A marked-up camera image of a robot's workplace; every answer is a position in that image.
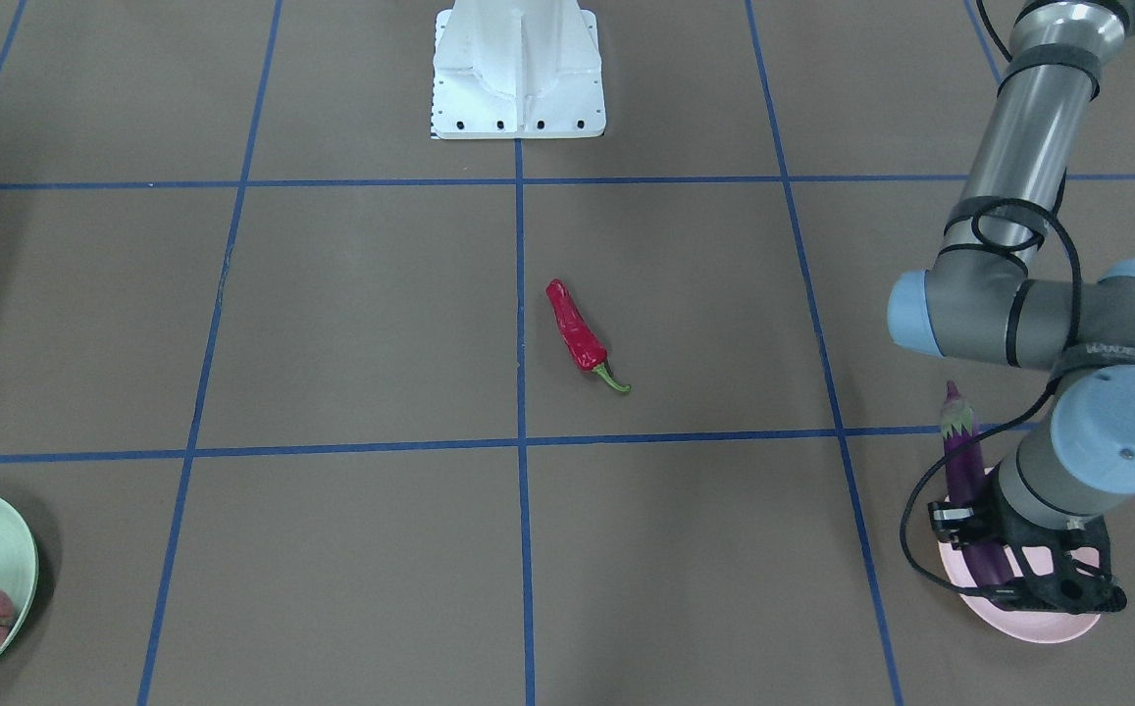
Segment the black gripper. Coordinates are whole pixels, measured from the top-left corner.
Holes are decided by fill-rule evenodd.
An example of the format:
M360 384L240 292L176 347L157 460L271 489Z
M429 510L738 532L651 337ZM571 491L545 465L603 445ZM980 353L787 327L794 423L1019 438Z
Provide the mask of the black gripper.
M1003 611L1112 611L1112 543L1102 516L1051 529L1007 505L1001 484L989 479L983 504L927 504L939 543L972 546L997 540L1011 550L1015 577L981 595Z

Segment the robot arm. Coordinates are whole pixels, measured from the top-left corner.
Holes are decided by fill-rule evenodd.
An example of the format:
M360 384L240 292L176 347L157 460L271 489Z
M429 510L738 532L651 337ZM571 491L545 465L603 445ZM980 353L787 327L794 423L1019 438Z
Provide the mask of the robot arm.
M1135 258L1083 277L1058 219L1075 135L1105 64L1135 36L1135 1L1029 1L943 244L886 304L899 347L1046 372L1036 428L989 473L961 407L909 494L903 557L962 597L1010 612L1123 611L1105 513L1135 496Z

